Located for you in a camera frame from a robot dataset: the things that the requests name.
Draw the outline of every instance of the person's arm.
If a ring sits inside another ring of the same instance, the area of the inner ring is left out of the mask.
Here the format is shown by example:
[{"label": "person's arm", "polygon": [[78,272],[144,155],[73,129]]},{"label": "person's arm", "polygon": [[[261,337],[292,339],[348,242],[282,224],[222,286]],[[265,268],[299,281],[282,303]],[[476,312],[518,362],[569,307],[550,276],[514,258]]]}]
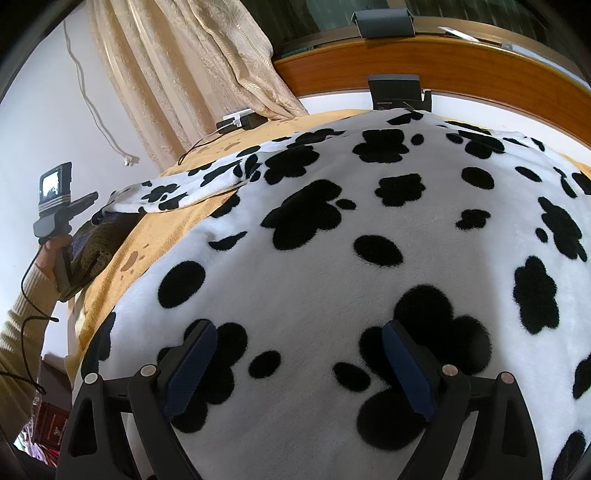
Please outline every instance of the person's arm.
[{"label": "person's arm", "polygon": [[[49,240],[42,247],[24,282],[27,297],[48,316],[53,312],[59,297],[53,274],[56,249],[71,241],[69,236]],[[22,359],[21,327],[27,317],[39,315],[22,293],[19,293],[0,330],[0,371],[28,377]],[[25,326],[25,354],[34,380],[38,375],[47,323],[48,320],[30,320]],[[32,385],[0,375],[0,425],[9,439],[14,440],[31,418],[34,394],[35,388]]]}]

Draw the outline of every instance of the blue gripper pad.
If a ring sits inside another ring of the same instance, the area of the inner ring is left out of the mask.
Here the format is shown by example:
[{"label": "blue gripper pad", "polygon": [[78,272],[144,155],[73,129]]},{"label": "blue gripper pad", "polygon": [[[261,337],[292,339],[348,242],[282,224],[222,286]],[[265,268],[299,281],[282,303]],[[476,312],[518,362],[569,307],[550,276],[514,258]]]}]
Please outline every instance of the blue gripper pad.
[{"label": "blue gripper pad", "polygon": [[382,343],[411,407],[427,421],[432,420],[437,407],[431,384],[396,329],[389,323],[382,328]]},{"label": "blue gripper pad", "polygon": [[202,320],[184,343],[167,353],[160,363],[160,367],[163,368],[171,354],[170,360],[178,362],[168,382],[161,388],[161,394],[165,398],[162,414],[168,421],[187,408],[216,348],[217,330],[213,323]]}]

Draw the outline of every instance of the folded clothing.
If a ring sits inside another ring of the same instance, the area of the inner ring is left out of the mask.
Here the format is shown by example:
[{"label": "folded clothing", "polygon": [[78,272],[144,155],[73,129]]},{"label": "folded clothing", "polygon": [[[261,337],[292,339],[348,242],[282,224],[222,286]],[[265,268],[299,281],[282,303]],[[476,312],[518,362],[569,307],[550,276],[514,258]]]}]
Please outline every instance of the folded clothing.
[{"label": "folded clothing", "polygon": [[61,301],[68,301],[106,268],[142,217],[141,213],[98,212],[78,229],[72,240],[70,287],[62,292]]}]

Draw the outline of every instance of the person's thumb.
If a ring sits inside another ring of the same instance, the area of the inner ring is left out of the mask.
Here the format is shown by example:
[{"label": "person's thumb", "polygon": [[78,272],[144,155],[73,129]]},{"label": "person's thumb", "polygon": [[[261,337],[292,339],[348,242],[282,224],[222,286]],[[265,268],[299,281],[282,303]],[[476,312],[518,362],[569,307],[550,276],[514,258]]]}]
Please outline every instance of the person's thumb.
[{"label": "person's thumb", "polygon": [[66,245],[70,245],[72,243],[72,236],[71,235],[59,235],[53,238],[50,238],[46,244],[45,248],[48,250],[57,250],[61,247],[65,247]]}]

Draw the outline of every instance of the hand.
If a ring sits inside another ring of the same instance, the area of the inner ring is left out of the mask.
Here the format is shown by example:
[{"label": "hand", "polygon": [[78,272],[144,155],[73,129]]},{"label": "hand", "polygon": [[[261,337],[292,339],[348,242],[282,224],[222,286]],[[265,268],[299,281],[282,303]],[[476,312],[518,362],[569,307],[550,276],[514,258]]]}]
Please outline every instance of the hand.
[{"label": "hand", "polygon": [[41,247],[41,251],[35,260],[35,265],[41,270],[47,278],[55,281],[56,276],[53,273],[53,267],[56,265],[56,250],[66,247],[72,243],[71,235],[60,235],[50,238]]}]

